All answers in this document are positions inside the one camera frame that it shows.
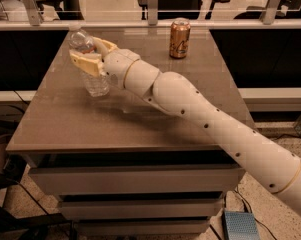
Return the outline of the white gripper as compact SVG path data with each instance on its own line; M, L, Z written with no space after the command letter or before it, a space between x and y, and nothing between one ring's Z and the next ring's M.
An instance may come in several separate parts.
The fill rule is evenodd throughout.
M107 80L111 85L123 88L128 69L141 57L131 50L117 49L118 46L108 40L94 37L93 41L98 53L83 54L71 49L69 54L72 63L93 77L99 77L106 73Z

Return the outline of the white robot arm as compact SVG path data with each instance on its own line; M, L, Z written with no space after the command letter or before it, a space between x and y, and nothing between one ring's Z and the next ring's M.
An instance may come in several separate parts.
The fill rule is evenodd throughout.
M100 38L71 40L75 66L127 90L159 111L200 127L267 191L301 216L301 158L212 105L185 77L161 72Z

